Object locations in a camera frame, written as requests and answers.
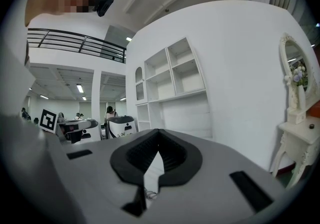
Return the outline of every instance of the white vase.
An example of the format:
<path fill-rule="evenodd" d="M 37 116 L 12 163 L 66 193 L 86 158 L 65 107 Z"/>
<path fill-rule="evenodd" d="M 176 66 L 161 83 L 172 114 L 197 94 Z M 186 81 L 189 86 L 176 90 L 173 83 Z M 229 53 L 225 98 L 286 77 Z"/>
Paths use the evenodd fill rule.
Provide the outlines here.
<path fill-rule="evenodd" d="M 306 108 L 306 94 L 303 85 L 298 86 L 298 98 L 299 98 L 299 107 L 301 110 L 305 110 Z"/>

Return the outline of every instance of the gray surface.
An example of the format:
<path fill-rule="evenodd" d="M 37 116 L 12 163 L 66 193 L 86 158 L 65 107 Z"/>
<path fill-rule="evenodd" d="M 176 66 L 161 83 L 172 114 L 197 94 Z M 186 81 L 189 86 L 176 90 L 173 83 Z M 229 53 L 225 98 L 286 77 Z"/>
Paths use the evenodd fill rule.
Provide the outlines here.
<path fill-rule="evenodd" d="M 150 130 L 117 139 L 62 146 L 55 135 L 44 136 L 34 125 L 19 118 L 1 118 L 0 128 L 1 153 L 16 184 L 42 211 L 65 223 L 239 221 L 254 213 L 229 177 L 230 173 L 241 170 L 271 198 L 284 193 L 281 184 L 268 172 L 236 151 L 168 131 L 198 147 L 203 156 L 202 167 L 187 184 L 161 188 L 157 200 L 137 218 L 121 209 L 133 200 L 136 186 L 120 181 L 109 159 L 116 148 Z M 91 150 L 92 154 L 73 160 L 66 155 L 84 149 Z"/>

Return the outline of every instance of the table leg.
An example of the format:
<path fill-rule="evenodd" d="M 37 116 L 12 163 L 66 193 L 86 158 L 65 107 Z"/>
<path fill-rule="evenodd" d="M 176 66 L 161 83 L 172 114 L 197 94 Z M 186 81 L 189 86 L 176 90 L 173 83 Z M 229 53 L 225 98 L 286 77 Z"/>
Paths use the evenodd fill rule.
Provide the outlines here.
<path fill-rule="evenodd" d="M 303 174 L 304 170 L 305 170 L 306 164 L 305 163 L 299 163 L 295 165 L 294 168 L 294 173 L 292 175 L 292 178 L 290 179 L 289 184 L 286 186 L 286 188 L 291 188 L 293 187 L 301 178 L 301 175 Z"/>
<path fill-rule="evenodd" d="M 276 174 L 278 173 L 278 169 L 279 169 L 279 165 L 280 165 L 280 162 L 281 162 L 281 159 L 282 159 L 282 156 L 284 155 L 284 147 L 285 145 L 283 145 L 283 144 L 281 144 L 281 147 L 279 148 L 279 150 L 278 150 L 278 152 L 276 153 L 276 162 L 275 162 L 275 164 L 274 164 L 274 171 L 272 172 L 272 176 L 273 177 L 275 177 L 276 176 Z"/>

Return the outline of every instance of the flower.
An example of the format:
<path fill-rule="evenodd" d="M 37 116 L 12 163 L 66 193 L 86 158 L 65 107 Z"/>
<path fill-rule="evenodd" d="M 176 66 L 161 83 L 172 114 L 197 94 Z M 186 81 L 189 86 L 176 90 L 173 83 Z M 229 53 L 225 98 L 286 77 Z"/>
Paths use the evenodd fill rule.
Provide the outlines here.
<path fill-rule="evenodd" d="M 300 80 L 300 77 L 298 75 L 294 75 L 293 80 L 295 82 L 298 82 Z"/>

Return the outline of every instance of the black metal railing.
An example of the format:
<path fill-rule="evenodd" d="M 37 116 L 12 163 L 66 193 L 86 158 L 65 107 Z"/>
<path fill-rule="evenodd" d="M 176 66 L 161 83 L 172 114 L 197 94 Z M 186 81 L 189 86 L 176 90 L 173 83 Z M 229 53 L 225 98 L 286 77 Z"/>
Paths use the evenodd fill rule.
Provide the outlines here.
<path fill-rule="evenodd" d="M 125 63 L 126 48 L 95 37 L 53 29 L 29 28 L 29 47 L 59 49 Z"/>

